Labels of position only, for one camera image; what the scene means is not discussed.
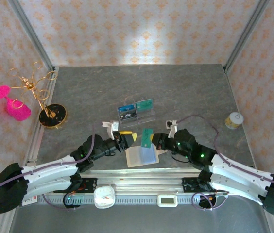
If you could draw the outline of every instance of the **gold metal holder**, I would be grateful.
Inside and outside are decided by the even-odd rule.
[[[22,99],[24,94],[26,92],[31,92],[34,96],[34,98],[38,101],[42,111],[39,115],[39,121],[40,123],[47,127],[47,128],[57,128],[58,125],[62,124],[63,121],[66,119],[66,109],[60,105],[60,104],[51,104],[47,106],[45,104],[45,100],[50,96],[50,93],[46,89],[39,90],[37,88],[37,84],[44,79],[47,79],[49,81],[53,81],[57,78],[58,72],[56,71],[50,71],[46,74],[45,77],[40,78],[38,81],[34,78],[34,72],[38,69],[41,69],[43,67],[42,62],[35,62],[32,64],[33,72],[31,75],[31,78],[25,78],[24,76],[19,76],[18,69],[12,68],[10,69],[7,74],[10,77],[18,77],[21,79],[21,86],[14,86],[11,87],[11,89],[24,89],[24,92],[21,94],[19,101],[21,101],[23,104],[21,106],[14,106],[15,101],[18,99],[14,99],[12,102],[12,107],[17,109],[21,108],[25,101]]]

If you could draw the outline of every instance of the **white display device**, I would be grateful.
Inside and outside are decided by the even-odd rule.
[[[157,195],[157,205],[159,207],[176,207],[178,205],[177,195],[174,195],[174,194]]]
[[[116,202],[116,193],[111,186],[96,188],[94,191],[94,203],[98,209],[110,208]]]

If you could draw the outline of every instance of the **white clock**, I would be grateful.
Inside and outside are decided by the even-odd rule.
[[[96,188],[94,191],[94,203],[98,209],[106,209],[116,202],[116,193],[111,186]]]

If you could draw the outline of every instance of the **gray marble surface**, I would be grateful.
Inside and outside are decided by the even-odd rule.
[[[140,145],[144,128],[151,128],[154,133],[168,133],[166,120],[200,114],[218,128],[217,145],[221,153],[240,163],[253,165],[243,128],[230,130],[224,124],[237,108],[221,65],[60,68],[52,103],[64,105],[68,117],[60,129],[44,131],[38,163],[70,154],[92,134],[93,123],[117,120],[117,107],[142,99],[154,100],[156,120],[125,128],[138,134],[134,146]],[[215,132],[202,119],[190,118],[178,128],[188,129],[197,142],[213,147]],[[103,139],[108,138],[105,128],[97,126],[95,133]],[[137,168],[190,166],[174,161],[170,153],[159,155],[159,160],[158,164]],[[103,157],[94,165],[94,170],[128,168],[125,153]]]

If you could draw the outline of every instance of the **black round base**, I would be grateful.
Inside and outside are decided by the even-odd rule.
[[[56,103],[47,106],[47,108],[53,112],[52,116],[47,117],[45,111],[42,110],[39,115],[39,121],[41,125],[46,128],[57,128],[66,119],[66,109],[62,105]]]

